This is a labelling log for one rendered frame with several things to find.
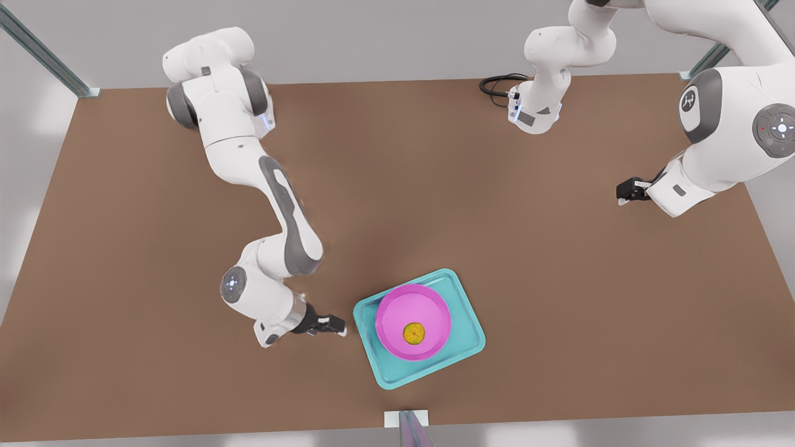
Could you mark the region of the pink round plate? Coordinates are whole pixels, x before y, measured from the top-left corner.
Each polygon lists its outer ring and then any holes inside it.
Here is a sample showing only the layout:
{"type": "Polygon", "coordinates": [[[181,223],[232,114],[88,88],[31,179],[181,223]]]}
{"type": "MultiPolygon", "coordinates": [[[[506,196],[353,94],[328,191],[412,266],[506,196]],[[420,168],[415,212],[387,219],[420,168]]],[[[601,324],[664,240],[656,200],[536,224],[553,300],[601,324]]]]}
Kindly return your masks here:
{"type": "Polygon", "coordinates": [[[452,315],[443,297],[429,286],[406,284],[386,294],[375,317],[378,339],[388,353],[406,361],[424,361],[445,347],[452,330],[452,315]],[[412,346],[403,340],[407,323],[425,327],[425,340],[412,346]]]}

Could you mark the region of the silver frame post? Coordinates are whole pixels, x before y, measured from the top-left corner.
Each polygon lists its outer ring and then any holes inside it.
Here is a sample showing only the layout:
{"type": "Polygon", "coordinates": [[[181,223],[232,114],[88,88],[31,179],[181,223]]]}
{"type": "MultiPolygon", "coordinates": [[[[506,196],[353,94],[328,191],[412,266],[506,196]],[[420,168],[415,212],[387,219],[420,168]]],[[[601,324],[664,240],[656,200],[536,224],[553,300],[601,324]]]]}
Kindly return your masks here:
{"type": "MultiPolygon", "coordinates": [[[[772,11],[778,5],[780,0],[754,0],[763,9],[763,12],[772,11]]],[[[715,68],[721,60],[724,59],[730,49],[723,43],[715,43],[715,45],[707,51],[701,59],[687,71],[679,71],[678,76],[680,80],[691,80],[702,71],[706,69],[715,68]]]]}
{"type": "Polygon", "coordinates": [[[3,29],[20,47],[25,49],[52,76],[65,85],[79,99],[97,98],[99,88],[90,88],[56,54],[32,33],[6,6],[0,2],[0,29],[3,29]]]}
{"type": "Polygon", "coordinates": [[[384,427],[398,428],[399,447],[434,447],[428,434],[428,410],[384,412],[384,427]]]}

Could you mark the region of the teal rectangular tray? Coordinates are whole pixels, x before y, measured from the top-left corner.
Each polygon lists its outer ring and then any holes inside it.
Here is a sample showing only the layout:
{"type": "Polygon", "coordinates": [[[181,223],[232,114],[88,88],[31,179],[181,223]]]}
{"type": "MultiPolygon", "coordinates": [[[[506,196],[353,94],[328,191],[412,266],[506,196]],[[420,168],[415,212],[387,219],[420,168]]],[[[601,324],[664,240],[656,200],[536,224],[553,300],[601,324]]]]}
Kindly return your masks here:
{"type": "Polygon", "coordinates": [[[486,337],[457,274],[443,268],[358,302],[378,385],[394,390],[480,353],[486,337]]]}

